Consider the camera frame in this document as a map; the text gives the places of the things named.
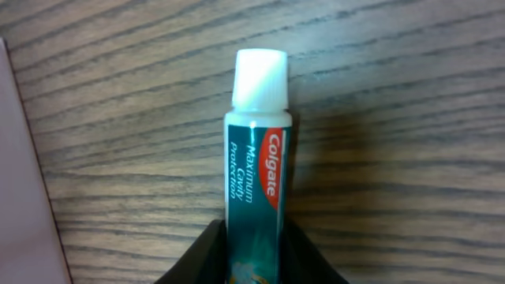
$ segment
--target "wooden table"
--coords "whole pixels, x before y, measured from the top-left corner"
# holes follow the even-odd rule
[[[288,213],[352,283],[505,282],[504,0],[0,0],[74,283],[223,216],[235,52],[290,54]]]

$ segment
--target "red label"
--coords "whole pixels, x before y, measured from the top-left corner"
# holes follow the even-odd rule
[[[282,128],[270,128],[260,149],[260,182],[270,205],[277,210],[281,188]]]

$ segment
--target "white cap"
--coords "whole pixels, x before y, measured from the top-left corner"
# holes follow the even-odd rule
[[[286,52],[268,49],[239,50],[231,104],[243,110],[286,110]]]

